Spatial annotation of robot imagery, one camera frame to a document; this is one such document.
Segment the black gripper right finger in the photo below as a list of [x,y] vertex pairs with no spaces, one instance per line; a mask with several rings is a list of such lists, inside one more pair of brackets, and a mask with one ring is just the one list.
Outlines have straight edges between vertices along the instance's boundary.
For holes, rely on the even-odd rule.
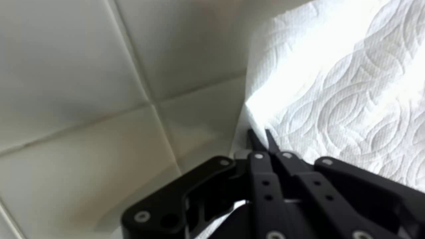
[[266,131],[269,150],[290,182],[325,219],[337,239],[425,239],[425,194],[333,157],[313,166],[282,151]]

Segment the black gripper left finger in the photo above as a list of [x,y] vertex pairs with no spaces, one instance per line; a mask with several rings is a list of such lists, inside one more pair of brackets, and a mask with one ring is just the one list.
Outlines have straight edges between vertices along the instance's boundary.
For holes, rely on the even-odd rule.
[[274,211],[285,203],[273,161],[279,149],[248,131],[242,158],[217,155],[129,206],[121,215],[123,239],[196,239],[217,219],[208,239],[269,239],[283,227]]

